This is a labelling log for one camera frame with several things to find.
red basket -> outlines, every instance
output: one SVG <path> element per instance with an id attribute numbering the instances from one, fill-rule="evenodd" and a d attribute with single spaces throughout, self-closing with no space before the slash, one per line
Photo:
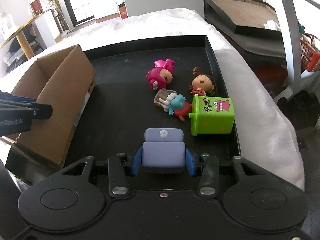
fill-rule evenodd
<path id="1" fill-rule="evenodd" d="M 311 46 L 314 38 L 318 39 L 312 34 L 305 33 L 300 39 L 301 66 L 309 72 L 320 70 L 320 53 L 316 52 Z"/>

cardboard box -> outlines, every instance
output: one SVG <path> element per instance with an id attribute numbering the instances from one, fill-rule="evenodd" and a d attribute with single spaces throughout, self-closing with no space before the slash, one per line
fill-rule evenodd
<path id="1" fill-rule="evenodd" d="M 274 20 L 279 24 L 275 9 L 259 0 L 204 0 L 214 9 L 226 26 L 236 34 L 263 39 L 282 40 L 281 31 L 266 29 Z"/>
<path id="2" fill-rule="evenodd" d="M 50 104 L 53 113 L 49 120 L 33 120 L 31 130 L 20 134 L 17 146 L 62 167 L 94 86 L 95 70 L 79 45 L 37 59 L 12 93 Z"/>

clear container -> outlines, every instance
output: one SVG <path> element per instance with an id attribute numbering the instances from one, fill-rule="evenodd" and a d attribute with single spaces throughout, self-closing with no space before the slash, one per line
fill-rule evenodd
<path id="1" fill-rule="evenodd" d="M 159 99 L 161 98 L 163 101 L 166 101 L 167 100 L 167 97 L 168 95 L 170 95 L 171 93 L 177 93 L 176 91 L 170 89 L 170 90 L 167 90 L 165 88 L 161 88 L 158 93 L 156 94 L 155 96 L 155 100 L 154 100 L 154 103 L 156 104 L 156 106 L 159 106 L 161 108 L 164 108 L 164 104 L 161 103 L 159 101 Z"/>
<path id="2" fill-rule="evenodd" d="M 6 13 L 0 14 L 0 28 L 4 40 L 8 39 L 18 29 L 14 24 L 12 15 Z"/>

white cloth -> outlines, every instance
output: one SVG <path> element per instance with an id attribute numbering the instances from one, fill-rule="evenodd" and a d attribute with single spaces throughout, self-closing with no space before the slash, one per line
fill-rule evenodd
<path id="1" fill-rule="evenodd" d="M 88 50 L 108 44 L 173 35 L 207 35 L 236 113 L 244 158 L 304 189 L 304 170 L 295 130 L 240 54 L 196 12 L 168 9 L 98 25 L 55 44 L 0 80 L 11 92 L 32 62 L 45 54 L 80 44 Z"/>

door frame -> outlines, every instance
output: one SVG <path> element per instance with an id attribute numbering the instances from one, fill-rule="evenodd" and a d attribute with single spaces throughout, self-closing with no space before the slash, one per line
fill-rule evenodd
<path id="1" fill-rule="evenodd" d="M 69 16 L 70 16 L 70 19 L 71 19 L 71 22 L 73 24 L 74 27 L 76 27 L 76 25 L 80 24 L 80 23 L 83 23 L 83 22 L 86 22 L 88 20 L 91 20 L 91 19 L 94 19 L 94 16 L 90 16 L 86 19 L 83 19 L 81 21 L 77 21 L 76 19 L 76 16 L 75 16 L 75 13 L 73 12 L 73 8 L 71 6 L 71 2 L 70 0 L 64 0 L 65 4 L 66 4 L 66 7 L 67 7 L 67 10 L 68 10 L 68 13 L 69 13 Z"/>

